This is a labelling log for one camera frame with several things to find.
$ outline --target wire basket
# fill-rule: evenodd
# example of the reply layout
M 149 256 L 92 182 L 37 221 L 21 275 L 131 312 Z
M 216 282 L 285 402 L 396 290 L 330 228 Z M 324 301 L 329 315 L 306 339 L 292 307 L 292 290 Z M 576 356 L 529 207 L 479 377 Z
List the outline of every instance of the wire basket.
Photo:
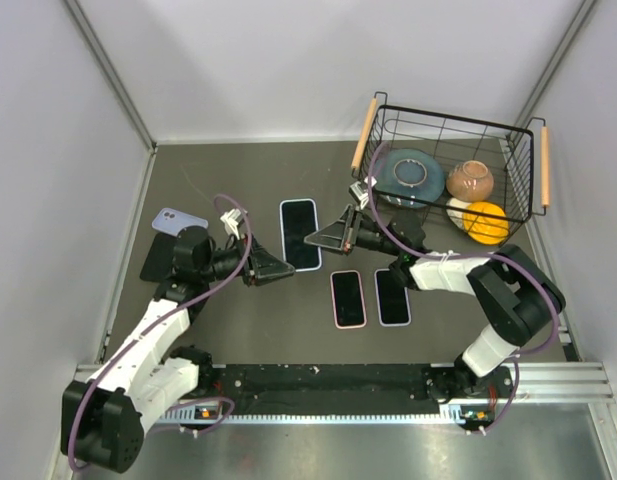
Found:
M 383 104 L 378 106 L 380 98 L 383 98 Z M 541 131 L 543 212 L 533 212 L 535 141 L 531 130 L 390 105 L 388 95 L 377 92 L 357 145 L 352 164 L 353 176 L 365 181 L 371 159 L 384 143 L 387 144 L 381 147 L 373 172 L 375 179 L 378 174 L 381 175 L 382 163 L 387 154 L 396 149 L 408 149 L 409 152 L 416 151 L 419 154 L 423 152 L 432 157 L 441 166 L 444 181 L 450 172 L 462 168 L 465 162 L 480 162 L 488 168 L 494 180 L 492 192 L 484 200 L 487 205 L 484 202 L 479 205 L 467 202 L 457 206 L 460 202 L 456 201 L 448 205 L 452 196 L 447 188 L 432 201 L 416 195 L 404 195 L 388 189 L 381 182 L 375 185 L 373 192 L 376 197 L 397 206 L 418 208 L 422 224 L 430 215 L 447 217 L 445 221 L 452 228 L 455 228 L 452 225 L 455 223 L 476 241 L 502 245 L 533 214 L 546 213 L 550 203 L 547 133 L 544 121 Z

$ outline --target white bowl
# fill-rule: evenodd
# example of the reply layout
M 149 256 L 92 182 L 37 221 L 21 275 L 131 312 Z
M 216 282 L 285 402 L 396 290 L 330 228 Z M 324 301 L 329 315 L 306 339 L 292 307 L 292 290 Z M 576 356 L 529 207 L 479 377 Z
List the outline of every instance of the white bowl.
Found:
M 446 202 L 447 207 L 468 209 L 470 205 L 471 205 L 470 202 L 464 202 L 455 197 L 452 197 L 450 200 Z M 454 223 L 457 226 L 457 228 L 464 230 L 464 219 L 463 219 L 464 212 L 458 212 L 457 210 L 448 209 L 446 210 L 446 213 L 448 213 L 448 218 L 450 218 L 452 223 Z

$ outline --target robotic arm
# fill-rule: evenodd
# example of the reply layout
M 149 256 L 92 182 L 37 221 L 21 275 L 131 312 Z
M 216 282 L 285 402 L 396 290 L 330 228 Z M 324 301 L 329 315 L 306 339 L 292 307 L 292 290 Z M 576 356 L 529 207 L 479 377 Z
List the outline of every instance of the robotic arm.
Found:
M 243 219 L 240 211 L 234 209 L 221 220 L 232 241 L 225 249 L 216 248 L 208 231 L 198 226 L 182 230 L 177 238 L 164 234 L 155 237 L 140 277 L 160 282 L 159 286 L 143 318 L 113 357 L 129 346 L 132 348 L 101 379 L 88 402 L 75 445 L 77 459 L 123 473 L 136 460 L 150 428 L 175 402 L 193 390 L 196 397 L 208 395 L 213 383 L 212 358 L 208 353 L 193 347 L 179 348 L 161 363 L 205 302 L 169 316 L 152 329 L 149 326 L 208 291 L 211 282 L 225 279 L 236 269 L 246 248 L 246 238 L 239 233 Z M 247 286 L 265 285 L 293 274 L 291 265 L 268 253 L 253 237 L 250 255 L 240 272 Z M 70 430 L 90 382 L 99 378 L 108 363 L 87 382 L 73 381 L 64 391 L 64 454 L 68 452 Z
M 418 214 L 400 210 L 388 230 L 411 249 L 434 258 L 418 259 L 403 251 L 384 235 L 363 208 L 368 190 L 361 182 L 350 187 L 357 205 L 348 205 L 341 217 L 325 228 L 308 235 L 305 242 L 326 251 L 349 255 L 355 247 L 396 256 L 389 265 L 395 279 L 414 290 L 446 290 L 474 295 L 488 318 L 489 325 L 455 360 L 453 375 L 429 384 L 430 395 L 448 401 L 458 391 L 474 391 L 506 358 L 526 345 L 550 320 L 550 311 L 539 292 L 516 270 L 487 258 L 456 259 L 452 252 L 431 252 L 424 247 L 425 233 Z M 506 244 L 497 252 L 527 270 L 546 290 L 561 312 L 565 299 L 557 286 L 516 245 Z

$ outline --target brown bowl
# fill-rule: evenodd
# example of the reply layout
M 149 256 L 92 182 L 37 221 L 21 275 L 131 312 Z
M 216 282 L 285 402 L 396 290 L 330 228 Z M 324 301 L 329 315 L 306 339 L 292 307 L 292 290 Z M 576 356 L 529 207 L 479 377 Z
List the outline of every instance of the brown bowl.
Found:
M 477 160 L 457 165 L 446 180 L 446 188 L 453 197 L 470 203 L 487 200 L 494 187 L 492 173 Z

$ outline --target blue plate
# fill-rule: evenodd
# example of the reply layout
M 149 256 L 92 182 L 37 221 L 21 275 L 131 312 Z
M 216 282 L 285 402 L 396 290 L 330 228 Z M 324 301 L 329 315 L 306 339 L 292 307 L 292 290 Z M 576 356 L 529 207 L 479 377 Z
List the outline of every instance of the blue plate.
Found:
M 446 176 L 443 169 L 427 153 L 421 150 L 403 148 L 392 150 L 383 160 L 383 166 L 377 175 L 378 190 L 412 200 L 384 195 L 390 203 L 409 208 L 421 208 L 425 203 L 415 199 L 436 201 L 444 192 Z

